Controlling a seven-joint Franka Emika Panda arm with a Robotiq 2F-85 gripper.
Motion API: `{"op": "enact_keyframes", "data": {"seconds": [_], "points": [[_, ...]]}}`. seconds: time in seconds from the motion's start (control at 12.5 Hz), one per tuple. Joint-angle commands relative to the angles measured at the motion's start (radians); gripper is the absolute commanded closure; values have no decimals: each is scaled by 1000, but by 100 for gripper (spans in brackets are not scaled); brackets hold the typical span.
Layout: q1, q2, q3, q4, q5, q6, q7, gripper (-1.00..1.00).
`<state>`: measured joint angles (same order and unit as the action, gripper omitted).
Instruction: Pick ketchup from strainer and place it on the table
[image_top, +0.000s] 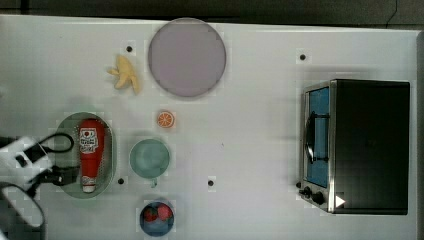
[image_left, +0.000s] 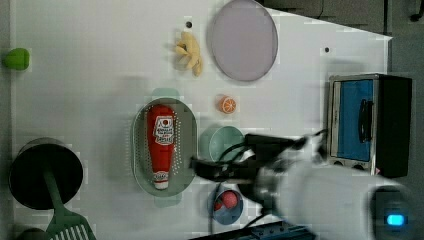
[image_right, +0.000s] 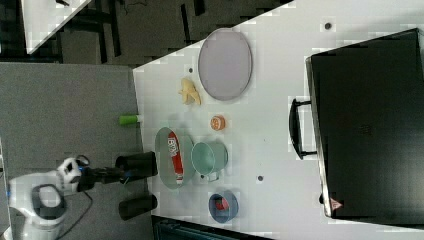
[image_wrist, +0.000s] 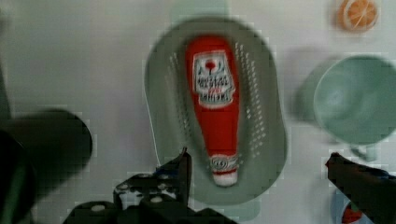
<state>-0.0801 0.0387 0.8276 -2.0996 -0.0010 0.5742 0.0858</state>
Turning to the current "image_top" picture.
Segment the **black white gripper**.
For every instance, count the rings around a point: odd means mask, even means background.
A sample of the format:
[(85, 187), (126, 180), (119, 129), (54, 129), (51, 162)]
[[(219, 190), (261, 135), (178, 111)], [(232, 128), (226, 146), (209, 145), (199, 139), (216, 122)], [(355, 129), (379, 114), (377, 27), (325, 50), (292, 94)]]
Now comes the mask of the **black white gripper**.
[(0, 149), (0, 178), (30, 189), (41, 175), (41, 183), (65, 186), (77, 181), (79, 166), (53, 166), (44, 148), (33, 138), (21, 137)]

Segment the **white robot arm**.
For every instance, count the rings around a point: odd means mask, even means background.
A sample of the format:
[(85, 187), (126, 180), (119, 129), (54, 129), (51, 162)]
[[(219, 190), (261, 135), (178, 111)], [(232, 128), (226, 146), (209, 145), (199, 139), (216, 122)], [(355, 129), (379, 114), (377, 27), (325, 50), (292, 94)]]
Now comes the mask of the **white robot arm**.
[(41, 184), (76, 182), (79, 166), (58, 167), (49, 153), (73, 149), (73, 138), (56, 133), (42, 140), (1, 138), (1, 240), (46, 240), (45, 214), (35, 196)]

